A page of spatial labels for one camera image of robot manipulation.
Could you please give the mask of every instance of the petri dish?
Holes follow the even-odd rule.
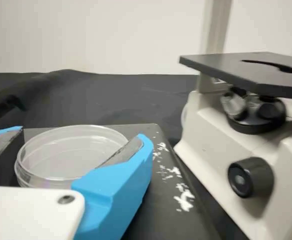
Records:
[[[72,181],[99,166],[128,142],[116,130],[72,125],[43,132],[19,150],[14,170],[25,188],[70,189]]]

